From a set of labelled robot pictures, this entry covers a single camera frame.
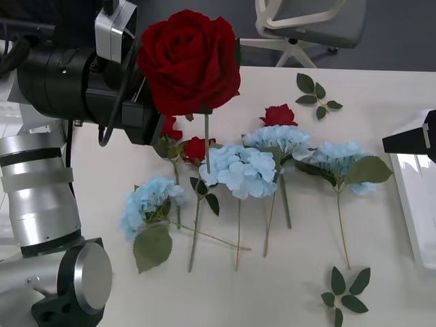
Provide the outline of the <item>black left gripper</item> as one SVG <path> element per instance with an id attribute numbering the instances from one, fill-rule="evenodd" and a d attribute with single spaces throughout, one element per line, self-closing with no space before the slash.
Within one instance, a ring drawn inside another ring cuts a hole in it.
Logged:
<path id="1" fill-rule="evenodd" d="M 98 142 L 106 145 L 119 129 L 137 145 L 153 145 L 161 129 L 161 114 L 153 102 L 148 80 L 137 65 L 139 48 L 127 52 L 122 63 L 94 54 L 85 72 L 84 100 L 91 122 L 98 126 Z"/>

